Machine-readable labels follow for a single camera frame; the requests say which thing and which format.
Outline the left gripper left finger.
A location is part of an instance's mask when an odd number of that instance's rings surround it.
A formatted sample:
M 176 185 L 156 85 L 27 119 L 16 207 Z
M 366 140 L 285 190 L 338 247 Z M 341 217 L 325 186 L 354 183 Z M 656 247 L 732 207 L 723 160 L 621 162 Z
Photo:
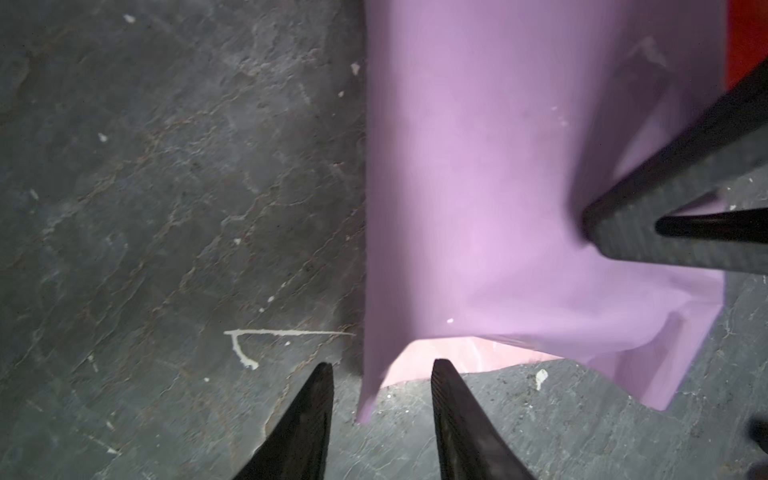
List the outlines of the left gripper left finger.
M 322 362 L 235 479 L 322 479 L 333 403 L 333 369 Z

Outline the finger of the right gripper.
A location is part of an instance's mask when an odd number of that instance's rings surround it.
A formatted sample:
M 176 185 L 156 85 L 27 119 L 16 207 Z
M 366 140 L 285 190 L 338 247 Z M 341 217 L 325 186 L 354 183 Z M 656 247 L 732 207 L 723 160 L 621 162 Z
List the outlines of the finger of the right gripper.
M 587 238 L 611 259 L 764 275 L 767 242 L 665 237 L 655 224 L 766 163 L 767 74 L 752 71 L 585 209 Z
M 760 208 L 706 215 L 666 216 L 656 222 L 655 231 L 673 238 L 766 243 L 768 213 L 766 208 Z

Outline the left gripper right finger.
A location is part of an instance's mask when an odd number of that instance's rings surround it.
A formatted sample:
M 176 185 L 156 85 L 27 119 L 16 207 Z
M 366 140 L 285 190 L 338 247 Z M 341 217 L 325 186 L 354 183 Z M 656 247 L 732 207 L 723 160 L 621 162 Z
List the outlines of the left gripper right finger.
M 535 479 L 447 359 L 434 361 L 431 394 L 443 480 Z

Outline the red tape dispenser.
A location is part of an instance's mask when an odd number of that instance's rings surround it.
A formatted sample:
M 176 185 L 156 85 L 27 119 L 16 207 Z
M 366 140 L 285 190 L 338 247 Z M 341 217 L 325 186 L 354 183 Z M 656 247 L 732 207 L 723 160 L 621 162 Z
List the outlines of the red tape dispenser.
M 767 57 L 767 0 L 730 0 L 726 84 L 733 88 Z

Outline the pink wrapping paper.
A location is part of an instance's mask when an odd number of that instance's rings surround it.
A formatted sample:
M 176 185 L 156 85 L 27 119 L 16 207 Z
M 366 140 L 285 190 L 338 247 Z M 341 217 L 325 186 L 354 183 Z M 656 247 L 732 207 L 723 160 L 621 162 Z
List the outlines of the pink wrapping paper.
M 716 270 L 615 261 L 582 210 L 725 88 L 723 1 L 369 1 L 358 419 L 413 342 L 574 360 L 666 409 Z

